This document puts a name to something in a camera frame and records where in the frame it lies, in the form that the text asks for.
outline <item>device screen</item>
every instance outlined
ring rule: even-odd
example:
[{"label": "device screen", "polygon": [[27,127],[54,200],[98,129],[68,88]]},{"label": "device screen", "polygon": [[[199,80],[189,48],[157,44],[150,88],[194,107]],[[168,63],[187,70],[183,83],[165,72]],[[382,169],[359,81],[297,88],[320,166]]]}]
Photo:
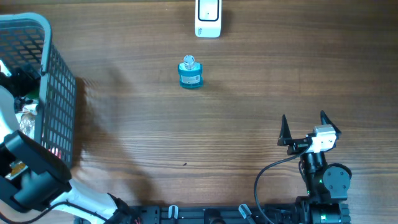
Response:
[{"label": "device screen", "polygon": [[218,19],[218,0],[199,0],[199,19],[216,21]]}]

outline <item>blue bottle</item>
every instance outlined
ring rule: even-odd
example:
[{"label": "blue bottle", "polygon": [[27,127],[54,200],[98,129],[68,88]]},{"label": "blue bottle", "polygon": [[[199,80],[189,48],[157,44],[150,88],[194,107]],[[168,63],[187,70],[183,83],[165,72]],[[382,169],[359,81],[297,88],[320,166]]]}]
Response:
[{"label": "blue bottle", "polygon": [[184,57],[184,62],[178,65],[178,74],[180,74],[180,85],[182,88],[193,89],[203,86],[201,77],[203,68],[192,55]]}]

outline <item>bottle label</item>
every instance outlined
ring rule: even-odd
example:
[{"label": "bottle label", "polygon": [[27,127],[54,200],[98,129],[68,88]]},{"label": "bottle label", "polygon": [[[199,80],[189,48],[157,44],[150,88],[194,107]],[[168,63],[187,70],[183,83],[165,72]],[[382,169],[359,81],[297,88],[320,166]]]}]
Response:
[{"label": "bottle label", "polygon": [[181,82],[185,84],[196,84],[200,82],[200,75],[195,75],[192,77],[181,76]]}]

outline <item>basket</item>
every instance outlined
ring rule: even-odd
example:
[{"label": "basket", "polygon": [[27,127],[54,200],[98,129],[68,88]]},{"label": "basket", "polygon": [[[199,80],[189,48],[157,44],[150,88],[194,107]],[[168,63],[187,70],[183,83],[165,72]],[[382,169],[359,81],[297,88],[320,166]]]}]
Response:
[{"label": "basket", "polygon": [[0,16],[0,59],[40,73],[34,140],[72,166],[76,80],[52,43],[49,22],[36,13]]}]

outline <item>wood grain surface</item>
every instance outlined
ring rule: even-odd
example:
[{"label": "wood grain surface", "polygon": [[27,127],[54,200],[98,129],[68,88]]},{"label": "wood grain surface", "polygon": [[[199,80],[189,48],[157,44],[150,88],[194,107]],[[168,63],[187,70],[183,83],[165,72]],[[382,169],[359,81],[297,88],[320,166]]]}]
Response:
[{"label": "wood grain surface", "polygon": [[[325,110],[343,132],[327,161],[353,171],[353,223],[396,223],[396,2],[223,6],[218,39],[195,37],[193,1],[0,7],[45,16],[78,78],[74,178],[131,205],[253,205],[257,173],[287,157],[281,116],[301,138]],[[199,90],[178,83],[186,54],[203,64]],[[266,172],[262,203],[306,194],[297,163]],[[51,212],[39,223],[72,220]]]}]

